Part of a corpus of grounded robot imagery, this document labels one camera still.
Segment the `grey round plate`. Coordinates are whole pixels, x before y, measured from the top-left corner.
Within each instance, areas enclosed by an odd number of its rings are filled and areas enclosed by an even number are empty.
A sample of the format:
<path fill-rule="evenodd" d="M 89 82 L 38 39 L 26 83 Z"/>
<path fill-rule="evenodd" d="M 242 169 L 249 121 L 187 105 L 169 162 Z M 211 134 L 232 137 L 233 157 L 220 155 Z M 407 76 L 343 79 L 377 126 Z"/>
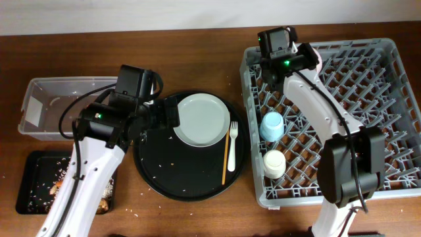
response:
<path fill-rule="evenodd" d="M 225 103 L 209 93 L 195 93 L 178 103 L 180 125 L 177 137 L 193 147 L 208 147 L 219 142 L 230 125 L 230 112 Z"/>

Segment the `light blue cup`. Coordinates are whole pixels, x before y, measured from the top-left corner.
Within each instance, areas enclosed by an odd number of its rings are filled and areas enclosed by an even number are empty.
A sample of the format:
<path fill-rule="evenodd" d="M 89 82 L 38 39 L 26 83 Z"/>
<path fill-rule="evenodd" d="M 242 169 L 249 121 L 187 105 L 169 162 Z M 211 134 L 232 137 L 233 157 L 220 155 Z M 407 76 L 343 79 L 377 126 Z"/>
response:
<path fill-rule="evenodd" d="M 263 116 L 259 128 L 259 134 L 266 142 L 276 142 L 284 136 L 283 116 L 275 111 Z"/>

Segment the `white plastic fork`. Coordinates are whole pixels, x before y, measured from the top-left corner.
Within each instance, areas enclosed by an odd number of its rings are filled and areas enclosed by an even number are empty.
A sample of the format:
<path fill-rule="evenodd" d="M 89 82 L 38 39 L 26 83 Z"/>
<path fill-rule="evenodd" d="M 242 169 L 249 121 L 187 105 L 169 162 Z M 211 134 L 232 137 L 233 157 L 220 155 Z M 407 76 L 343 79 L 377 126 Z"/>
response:
<path fill-rule="evenodd" d="M 230 150 L 228 154 L 228 171 L 235 171 L 235 140 L 238 135 L 238 123 L 232 121 L 230 126 Z"/>

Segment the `wooden chopstick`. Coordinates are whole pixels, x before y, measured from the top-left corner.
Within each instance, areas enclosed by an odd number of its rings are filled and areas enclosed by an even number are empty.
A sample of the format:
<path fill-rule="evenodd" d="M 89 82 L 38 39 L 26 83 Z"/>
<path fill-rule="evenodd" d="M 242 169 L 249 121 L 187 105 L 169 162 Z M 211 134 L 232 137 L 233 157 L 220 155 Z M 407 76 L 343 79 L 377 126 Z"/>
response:
<path fill-rule="evenodd" d="M 226 169 L 227 169 L 227 162 L 228 162 L 229 137 L 230 137 L 230 129 L 228 129 L 228 131 L 226 133 L 226 137 L 225 137 L 224 160 L 223 160 L 222 181 L 221 181 L 221 185 L 223 185 L 223 186 L 226 183 Z"/>

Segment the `cream white cup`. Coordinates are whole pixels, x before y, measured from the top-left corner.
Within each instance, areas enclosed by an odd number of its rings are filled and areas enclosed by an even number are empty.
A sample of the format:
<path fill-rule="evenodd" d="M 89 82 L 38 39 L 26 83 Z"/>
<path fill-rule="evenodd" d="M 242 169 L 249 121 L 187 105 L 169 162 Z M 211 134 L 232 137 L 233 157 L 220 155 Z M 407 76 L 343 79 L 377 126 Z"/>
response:
<path fill-rule="evenodd" d="M 286 159 L 278 150 L 267 151 L 263 156 L 264 175 L 270 179 L 281 178 L 286 171 Z"/>

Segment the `rice and peanut shells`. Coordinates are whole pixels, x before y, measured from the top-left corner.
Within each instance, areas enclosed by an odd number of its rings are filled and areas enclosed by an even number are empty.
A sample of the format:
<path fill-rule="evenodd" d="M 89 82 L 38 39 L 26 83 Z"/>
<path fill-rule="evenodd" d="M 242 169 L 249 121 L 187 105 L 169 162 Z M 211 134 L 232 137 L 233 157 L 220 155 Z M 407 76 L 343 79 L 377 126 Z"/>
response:
<path fill-rule="evenodd" d="M 37 158 L 24 210 L 29 214 L 48 214 L 69 166 L 69 157 Z"/>

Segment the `pink bowl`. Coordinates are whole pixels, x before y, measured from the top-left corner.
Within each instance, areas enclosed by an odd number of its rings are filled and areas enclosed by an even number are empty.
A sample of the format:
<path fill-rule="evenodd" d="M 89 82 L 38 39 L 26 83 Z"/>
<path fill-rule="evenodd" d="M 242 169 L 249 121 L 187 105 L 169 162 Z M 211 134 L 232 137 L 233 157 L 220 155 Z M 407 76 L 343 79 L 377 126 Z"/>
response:
<path fill-rule="evenodd" d="M 315 48 L 313 48 L 313 51 L 316 54 L 317 59 L 318 59 L 318 64 L 316 66 L 316 71 L 319 74 L 321 72 L 321 70 L 322 70 L 322 63 L 323 63 L 323 61 L 322 61 L 322 58 L 321 58 L 319 52 Z"/>

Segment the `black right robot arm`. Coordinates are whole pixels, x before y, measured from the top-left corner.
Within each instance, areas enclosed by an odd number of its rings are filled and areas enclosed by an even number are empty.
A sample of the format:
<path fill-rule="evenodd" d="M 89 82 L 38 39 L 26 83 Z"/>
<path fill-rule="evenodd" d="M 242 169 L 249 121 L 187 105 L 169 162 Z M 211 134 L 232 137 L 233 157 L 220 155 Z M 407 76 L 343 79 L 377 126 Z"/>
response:
<path fill-rule="evenodd" d="M 385 138 L 346 111 L 319 77 L 320 54 L 309 43 L 296 45 L 292 26 L 259 32 L 262 80 L 290 100 L 323 144 L 317 183 L 324 197 L 311 227 L 313 236 L 348 236 L 356 214 L 384 185 Z"/>

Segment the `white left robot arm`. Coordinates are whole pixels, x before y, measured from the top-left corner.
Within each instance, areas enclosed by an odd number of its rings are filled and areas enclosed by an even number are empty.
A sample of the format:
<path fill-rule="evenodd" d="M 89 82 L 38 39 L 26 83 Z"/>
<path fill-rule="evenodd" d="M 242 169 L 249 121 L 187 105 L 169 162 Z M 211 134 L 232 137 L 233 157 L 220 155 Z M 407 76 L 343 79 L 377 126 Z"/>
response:
<path fill-rule="evenodd" d="M 115 84 L 72 121 L 73 150 L 56 198 L 38 236 L 87 236 L 103 192 L 132 142 L 147 132 L 179 126 L 177 101 L 161 99 L 161 76 L 122 65 Z"/>

